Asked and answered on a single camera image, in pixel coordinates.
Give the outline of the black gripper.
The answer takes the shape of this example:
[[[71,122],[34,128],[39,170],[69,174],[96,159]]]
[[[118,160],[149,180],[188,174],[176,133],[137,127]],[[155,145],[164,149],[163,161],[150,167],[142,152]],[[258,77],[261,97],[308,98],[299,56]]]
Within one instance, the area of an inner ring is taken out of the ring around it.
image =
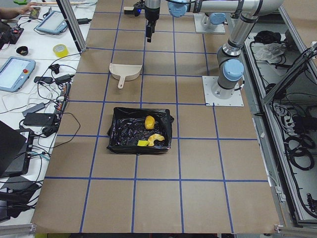
[[[143,9],[145,11],[145,18],[148,21],[146,26],[147,42],[152,42],[152,35],[155,32],[156,22],[159,19],[160,0],[140,0],[134,5],[135,16],[138,16]]]

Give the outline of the person's hand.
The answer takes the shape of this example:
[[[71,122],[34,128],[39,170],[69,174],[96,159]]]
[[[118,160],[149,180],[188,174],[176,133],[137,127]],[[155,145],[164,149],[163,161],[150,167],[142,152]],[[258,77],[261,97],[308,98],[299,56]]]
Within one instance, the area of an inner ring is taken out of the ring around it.
[[[27,3],[26,5],[23,5],[21,6],[19,9],[18,9],[18,14],[20,15],[24,15],[24,14],[27,14],[29,12],[32,11],[32,9],[37,6],[37,3],[36,2],[29,2]]]

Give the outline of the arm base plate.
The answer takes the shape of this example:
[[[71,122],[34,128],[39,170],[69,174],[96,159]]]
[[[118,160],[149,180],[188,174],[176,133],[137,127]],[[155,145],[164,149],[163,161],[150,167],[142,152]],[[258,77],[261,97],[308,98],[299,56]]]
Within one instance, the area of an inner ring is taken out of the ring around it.
[[[243,107],[240,85],[237,82],[233,89],[223,89],[218,84],[218,76],[203,76],[205,105],[215,107]]]
[[[198,13],[194,15],[195,30],[199,34],[225,34],[226,15],[217,13]]]

